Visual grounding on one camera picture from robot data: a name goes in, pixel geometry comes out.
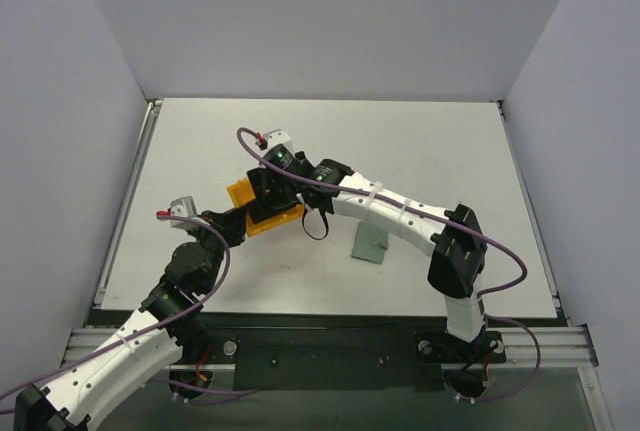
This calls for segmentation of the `black credit card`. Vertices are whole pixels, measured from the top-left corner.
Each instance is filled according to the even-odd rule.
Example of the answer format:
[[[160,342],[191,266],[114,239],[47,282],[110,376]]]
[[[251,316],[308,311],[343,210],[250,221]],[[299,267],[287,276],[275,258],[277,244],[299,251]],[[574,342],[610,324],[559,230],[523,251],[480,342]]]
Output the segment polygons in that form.
[[[295,219],[300,214],[301,207],[293,203],[282,206],[269,206],[254,200],[247,205],[247,211],[251,221],[258,225]]]

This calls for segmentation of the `yellow plastic bin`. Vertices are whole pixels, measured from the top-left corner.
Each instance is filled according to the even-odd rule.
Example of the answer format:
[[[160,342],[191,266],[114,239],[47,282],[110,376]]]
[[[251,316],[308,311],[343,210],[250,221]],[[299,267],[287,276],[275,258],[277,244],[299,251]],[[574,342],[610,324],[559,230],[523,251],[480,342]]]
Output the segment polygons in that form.
[[[248,178],[243,178],[228,186],[227,193],[235,208],[246,208],[246,234],[249,237],[301,219],[303,215],[303,206],[300,204],[281,211],[270,209],[261,204]]]

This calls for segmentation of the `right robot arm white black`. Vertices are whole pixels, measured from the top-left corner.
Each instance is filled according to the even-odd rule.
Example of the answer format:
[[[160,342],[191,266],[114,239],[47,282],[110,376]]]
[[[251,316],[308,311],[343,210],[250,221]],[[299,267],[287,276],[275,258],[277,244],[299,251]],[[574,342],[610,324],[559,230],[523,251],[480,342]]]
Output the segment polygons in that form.
[[[312,165],[304,153],[277,144],[258,157],[258,200],[277,210],[301,204],[309,212],[357,219],[409,243],[430,259],[427,282],[445,299],[449,353],[468,360],[483,346],[485,309],[479,277],[487,241],[475,212],[428,206],[394,193],[347,165],[325,159]]]

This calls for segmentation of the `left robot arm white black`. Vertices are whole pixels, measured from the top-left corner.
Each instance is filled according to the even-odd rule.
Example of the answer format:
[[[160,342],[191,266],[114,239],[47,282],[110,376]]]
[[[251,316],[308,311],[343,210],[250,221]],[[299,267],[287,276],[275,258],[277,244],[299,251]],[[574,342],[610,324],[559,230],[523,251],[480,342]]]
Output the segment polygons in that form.
[[[16,430],[95,430],[163,368],[200,359],[207,331],[199,319],[221,287],[232,248],[246,235],[245,208],[191,212],[173,204],[157,212],[191,241],[171,254],[159,282],[95,351],[23,386],[15,398]]]

